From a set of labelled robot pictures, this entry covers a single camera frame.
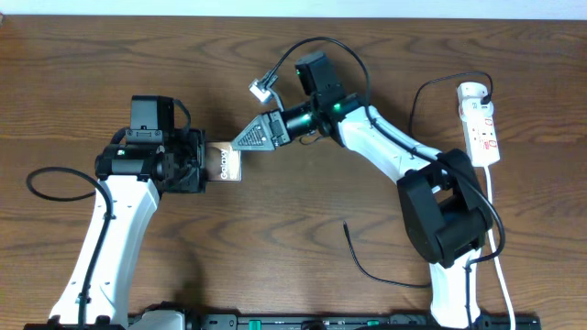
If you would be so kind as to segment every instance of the plug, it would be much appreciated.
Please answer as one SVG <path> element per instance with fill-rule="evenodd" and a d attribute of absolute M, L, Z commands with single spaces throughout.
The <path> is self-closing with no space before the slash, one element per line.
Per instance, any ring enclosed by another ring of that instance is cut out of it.
<path fill-rule="evenodd" d="M 253 93 L 261 103 L 267 104 L 272 98 L 273 94 L 270 91 L 270 88 L 277 82 L 277 75 L 273 74 L 269 80 L 267 76 L 269 75 L 269 71 L 265 73 L 261 80 L 255 79 L 249 85 L 249 90 Z"/>
<path fill-rule="evenodd" d="M 459 116 L 465 132 L 467 154 L 474 167 L 494 164 L 500 159 L 493 124 L 493 103 L 487 87 L 478 82 L 464 82 L 457 88 Z"/>

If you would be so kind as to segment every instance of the wire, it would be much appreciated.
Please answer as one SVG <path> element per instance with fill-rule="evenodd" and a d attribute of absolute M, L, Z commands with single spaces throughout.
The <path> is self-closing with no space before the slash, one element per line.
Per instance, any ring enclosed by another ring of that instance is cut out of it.
<path fill-rule="evenodd" d="M 431 283 L 428 283 L 428 284 L 408 284 L 408 283 L 401 283 L 401 282 L 398 282 L 395 280 L 384 280 L 384 279 L 380 279 L 378 277 L 374 277 L 373 275 L 368 273 L 367 270 L 365 270 L 360 265 L 359 260 L 357 259 L 357 255 L 355 254 L 355 249 L 352 247 L 352 243 L 350 242 L 349 226 L 347 225 L 347 222 L 346 221 L 343 222 L 342 226 L 345 230 L 345 236 L 347 237 L 347 242 L 349 243 L 350 255 L 352 256 L 352 259 L 355 260 L 355 265 L 357 265 L 357 268 L 360 270 L 360 272 L 363 273 L 368 278 L 370 278 L 374 281 L 379 281 L 381 283 L 392 284 L 392 285 L 397 285 L 397 286 L 401 286 L 404 288 L 411 288 L 411 289 L 426 289 L 432 285 Z"/>
<path fill-rule="evenodd" d="M 339 45 L 342 49 L 346 50 L 350 55 L 352 55 L 352 57 L 359 63 L 360 67 L 363 69 L 363 72 L 365 73 L 365 78 L 367 79 L 367 87 L 365 88 L 365 99 L 367 101 L 367 104 L 369 103 L 369 100 L 371 98 L 371 76 L 369 74 L 369 71 L 367 70 L 367 67 L 365 66 L 365 63 L 363 63 L 363 61 L 360 59 L 359 55 L 357 55 L 357 53 L 351 49 L 349 46 L 345 45 L 344 43 L 342 43 L 341 41 L 335 39 L 335 38 L 331 38 L 331 37 L 313 37 L 313 38 L 307 38 L 304 39 L 298 43 L 296 43 L 295 45 L 291 46 L 284 54 L 283 56 L 279 59 L 279 61 L 277 61 L 277 64 L 275 64 L 275 66 L 273 67 L 273 69 L 271 69 L 270 71 L 267 72 L 267 74 L 265 74 L 265 76 L 263 77 L 261 83 L 265 84 L 267 82 L 269 82 L 271 80 L 271 77 L 273 77 L 273 75 L 277 72 L 277 70 L 282 66 L 283 61 L 285 61 L 285 59 L 287 59 L 288 56 L 290 56 L 290 54 L 297 49 L 298 47 L 308 43 L 308 42 L 313 42 L 313 41 L 328 41 L 328 42 L 332 42 L 336 45 Z"/>
<path fill-rule="evenodd" d="M 488 73 L 483 72 L 483 71 L 471 71 L 471 72 L 457 73 L 457 74 L 453 74 L 450 76 L 433 79 L 429 82 L 425 82 L 422 86 L 420 86 L 420 88 L 418 88 L 418 91 L 415 93 L 414 104 L 412 104 L 412 111 L 410 112 L 410 118 L 409 118 L 408 124 L 407 124 L 407 133 L 411 138 L 414 137 L 413 126 L 414 126 L 415 104 L 417 103 L 418 96 L 420 95 L 420 92 L 422 92 L 424 87 L 426 87 L 432 83 L 444 82 L 446 80 L 459 78 L 459 77 L 463 77 L 463 76 L 468 76 L 468 75 L 484 75 L 485 77 L 487 77 L 487 79 L 489 79 L 489 93 L 482 98 L 481 103 L 482 103 L 482 105 L 487 105 L 492 100 L 493 79 L 492 79 L 492 76 L 490 76 Z"/>
<path fill-rule="evenodd" d="M 27 176 L 27 188 L 32 193 L 34 193 L 36 196 L 38 196 L 42 199 L 45 199 L 48 201 L 54 201 L 54 202 L 71 202 L 71 201 L 79 201 L 83 198 L 91 197 L 95 194 L 95 192 L 94 192 L 94 193 L 87 193 L 86 195 L 77 196 L 77 197 L 63 198 L 63 197 L 49 196 L 47 194 L 41 193 L 41 192 L 37 191 L 37 189 L 35 189 L 35 187 L 33 187 L 32 182 L 33 182 L 33 179 L 35 179 L 35 177 L 37 177 L 40 174 L 47 173 L 47 172 L 69 173 L 69 174 L 73 174 L 75 176 L 78 176 L 78 177 L 86 180 L 87 182 L 90 182 L 95 187 L 95 189 L 102 195 L 102 197 L 104 198 L 105 204 L 106 204 L 106 212 L 104 213 L 104 224 L 102 225 L 102 230 L 100 231 L 100 235 L 98 236 L 98 239 L 95 243 L 94 252 L 92 253 L 92 256 L 90 258 L 90 263 L 88 264 L 88 269 L 85 272 L 85 277 L 83 279 L 83 285 L 82 285 L 82 292 L 80 293 L 80 297 L 79 297 L 80 298 L 80 308 L 79 308 L 79 312 L 78 312 L 78 330 L 83 330 L 84 325 L 85 325 L 85 308 L 86 308 L 86 304 L 87 304 L 87 300 L 88 300 L 88 292 L 90 290 L 90 282 L 92 281 L 92 275 L 94 274 L 95 264 L 98 260 L 98 257 L 100 256 L 100 250 L 102 249 L 102 245 L 104 244 L 105 236 L 108 231 L 108 226 L 110 225 L 110 220 L 114 217 L 112 214 L 112 202 L 111 202 L 110 197 L 108 196 L 108 193 L 104 189 L 104 187 L 102 187 L 100 185 L 100 183 L 98 183 L 98 181 L 96 181 L 94 178 L 92 178 L 89 175 L 87 175 L 83 172 L 80 172 L 78 170 L 63 168 L 63 167 L 42 168 L 42 169 L 32 171 Z"/>
<path fill-rule="evenodd" d="M 485 181 L 487 182 L 487 200 L 490 203 L 493 203 L 493 188 L 492 188 L 492 176 L 491 172 L 489 171 L 489 166 L 484 166 L 483 170 L 485 172 Z M 487 237 L 489 237 L 489 245 L 492 249 L 492 252 L 495 251 L 495 239 L 493 238 L 493 231 L 489 229 L 487 231 Z M 499 257 L 495 257 L 493 259 L 493 263 L 495 264 L 495 272 L 497 273 L 497 278 L 499 279 L 499 284 L 502 287 L 502 292 L 504 293 L 505 299 L 505 306 L 507 306 L 507 313 L 510 318 L 510 330 L 515 330 L 515 314 L 514 314 L 514 306 L 512 305 L 512 300 L 510 298 L 510 294 L 507 290 L 507 286 L 505 285 L 505 278 L 504 273 L 502 271 L 502 265 L 499 261 Z"/>

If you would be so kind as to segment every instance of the black joint housing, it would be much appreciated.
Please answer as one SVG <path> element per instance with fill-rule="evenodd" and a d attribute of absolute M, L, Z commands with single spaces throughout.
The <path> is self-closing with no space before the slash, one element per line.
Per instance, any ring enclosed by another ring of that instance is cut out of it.
<path fill-rule="evenodd" d="M 462 173 L 481 190 L 469 157 L 458 149 L 437 160 Z M 418 253 L 429 263 L 445 268 L 466 252 L 485 244 L 485 233 L 493 225 L 489 207 L 463 179 L 448 176 L 435 164 L 412 170 L 397 182 L 405 231 Z M 438 203 L 432 188 L 452 189 Z"/>

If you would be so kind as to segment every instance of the white power strip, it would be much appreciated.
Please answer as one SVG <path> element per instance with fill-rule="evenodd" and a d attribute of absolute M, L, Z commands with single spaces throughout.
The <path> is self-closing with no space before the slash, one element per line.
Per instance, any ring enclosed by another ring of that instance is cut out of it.
<path fill-rule="evenodd" d="M 481 102 L 486 95 L 487 88 L 478 82 L 464 82 L 457 89 L 467 154 L 475 167 L 489 166 L 500 159 L 493 125 L 493 103 Z"/>
<path fill-rule="evenodd" d="M 493 124 L 493 103 L 482 104 L 482 98 L 485 95 L 487 95 L 487 88 L 478 82 L 464 82 L 457 88 L 459 116 L 465 132 L 467 154 L 474 167 L 481 167 L 485 170 L 487 198 L 489 203 L 493 204 L 493 188 L 489 165 L 497 162 L 500 156 L 499 148 L 497 147 L 497 136 L 495 135 L 495 125 Z M 487 232 L 487 237 L 489 237 L 492 252 L 495 252 L 496 247 L 492 229 Z M 495 257 L 493 262 L 495 263 L 497 278 L 504 293 L 505 305 L 510 318 L 510 329 L 515 330 L 514 306 L 505 285 L 499 257 Z"/>

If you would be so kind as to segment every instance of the black cable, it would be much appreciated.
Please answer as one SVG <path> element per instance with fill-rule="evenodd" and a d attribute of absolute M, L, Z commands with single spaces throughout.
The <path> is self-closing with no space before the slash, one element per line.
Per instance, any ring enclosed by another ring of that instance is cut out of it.
<path fill-rule="evenodd" d="M 263 84 L 269 82 L 271 80 L 271 77 L 277 72 L 277 70 L 282 66 L 283 61 L 285 61 L 285 59 L 287 59 L 287 57 L 292 53 L 292 51 L 294 51 L 295 49 L 297 49 L 298 47 L 308 43 L 308 42 L 313 42 L 313 41 L 328 41 L 328 42 L 332 42 L 334 44 L 339 45 L 342 49 L 346 50 L 350 55 L 352 55 L 352 57 L 359 63 L 360 67 L 363 69 L 363 72 L 365 73 L 365 77 L 367 79 L 367 87 L 365 88 L 365 99 L 367 100 L 367 104 L 369 103 L 369 100 L 371 98 L 371 75 L 369 74 L 369 71 L 367 70 L 367 67 L 365 66 L 365 63 L 363 63 L 363 61 L 360 59 L 359 55 L 357 55 L 357 53 L 351 49 L 349 46 L 345 45 L 344 43 L 342 43 L 339 40 L 336 40 L 335 38 L 331 38 L 331 37 L 313 37 L 313 38 L 307 38 L 304 39 L 298 43 L 296 43 L 295 45 L 291 46 L 286 52 L 285 54 L 283 54 L 283 56 L 279 59 L 279 61 L 277 62 L 277 64 L 275 64 L 275 66 L 273 67 L 273 69 L 271 69 L 270 71 L 268 71 L 265 76 L 262 79 Z"/>
<path fill-rule="evenodd" d="M 55 171 L 73 174 L 75 176 L 78 176 L 78 177 L 86 180 L 87 182 L 90 182 L 95 187 L 95 189 L 102 195 L 102 197 L 104 198 L 105 204 L 106 204 L 106 212 L 104 213 L 104 224 L 102 225 L 102 230 L 100 231 L 100 235 L 98 236 L 98 240 L 95 243 L 94 252 L 92 253 L 92 257 L 90 258 L 90 263 L 88 264 L 88 269 L 85 272 L 85 278 L 83 279 L 83 285 L 82 285 L 82 292 L 80 293 L 80 297 L 79 297 L 80 298 L 80 308 L 79 308 L 79 312 L 78 312 L 78 330 L 83 330 L 84 325 L 85 325 L 85 307 L 87 304 L 88 292 L 90 290 L 90 282 L 92 281 L 92 275 L 94 274 L 95 264 L 98 260 L 98 257 L 100 256 L 100 250 L 102 249 L 102 245 L 104 244 L 106 232 L 108 231 L 108 226 L 110 225 L 110 220 L 113 218 L 112 201 L 111 201 L 110 197 L 108 196 L 108 193 L 106 192 L 104 187 L 102 187 L 100 185 L 100 183 L 98 183 L 98 181 L 96 181 L 94 178 L 92 178 L 89 175 L 87 175 L 83 172 L 80 172 L 78 170 L 68 169 L 68 168 L 63 168 L 63 167 L 47 167 L 47 168 L 42 168 L 42 169 L 32 171 L 27 176 L 27 188 L 32 193 L 34 193 L 36 196 L 38 196 L 42 199 L 45 199 L 48 201 L 54 201 L 54 202 L 79 201 L 83 198 L 91 197 L 95 194 L 95 192 L 93 192 L 93 193 L 87 193 L 86 195 L 83 195 L 83 196 L 62 198 L 62 197 L 49 196 L 47 194 L 41 193 L 37 189 L 35 189 L 35 187 L 33 187 L 32 181 L 35 177 L 37 177 L 38 175 L 40 175 L 42 173 L 55 172 Z"/>
<path fill-rule="evenodd" d="M 347 225 L 347 222 L 343 222 L 342 224 L 344 230 L 345 230 L 345 236 L 347 237 L 347 242 L 349 243 L 349 249 L 350 249 L 350 255 L 352 256 L 352 259 L 355 260 L 355 265 L 357 265 L 357 268 L 360 270 L 361 273 L 363 273 L 363 275 L 367 276 L 368 278 L 374 280 L 374 281 L 379 281 L 381 283 L 385 283 L 385 284 L 392 284 L 392 285 L 397 285 L 397 286 L 401 286 L 404 288 L 411 288 L 411 289 L 426 289 L 429 288 L 432 284 L 428 283 L 428 284 L 409 284 L 409 283 L 401 283 L 395 280 L 384 280 L 384 279 L 380 279 L 378 277 L 375 277 L 373 275 L 371 275 L 370 273 L 367 272 L 367 270 L 365 270 L 359 263 L 359 260 L 357 259 L 357 255 L 355 254 L 355 249 L 352 246 L 352 243 L 350 242 L 350 233 L 349 233 L 349 226 Z"/>
<path fill-rule="evenodd" d="M 450 80 L 450 79 L 454 79 L 454 78 L 459 78 L 459 77 L 463 77 L 463 76 L 467 76 L 467 75 L 484 75 L 485 77 L 487 77 L 487 79 L 489 79 L 489 93 L 487 95 L 485 95 L 482 99 L 481 99 L 481 104 L 482 105 L 487 105 L 491 100 L 492 100 L 492 95 L 493 95 L 493 79 L 492 76 L 490 76 L 488 73 L 483 72 L 483 71 L 471 71 L 471 72 L 463 72 L 463 73 L 457 73 L 457 74 L 453 74 L 450 76 L 446 76 L 446 77 L 442 77 L 442 78 L 437 78 L 437 79 L 433 79 L 429 82 L 425 82 L 422 86 L 420 86 L 420 88 L 418 88 L 418 91 L 415 93 L 415 97 L 414 97 L 414 103 L 412 104 L 412 111 L 410 112 L 410 117 L 407 123 L 407 134 L 410 137 L 414 137 L 414 130 L 413 130 L 413 125 L 414 125 L 414 115 L 415 115 L 415 104 L 418 101 L 418 96 L 420 95 L 420 92 L 422 92 L 422 90 L 424 89 L 424 87 L 428 86 L 429 84 L 432 83 L 438 83 L 438 82 L 443 82 L 446 80 Z"/>

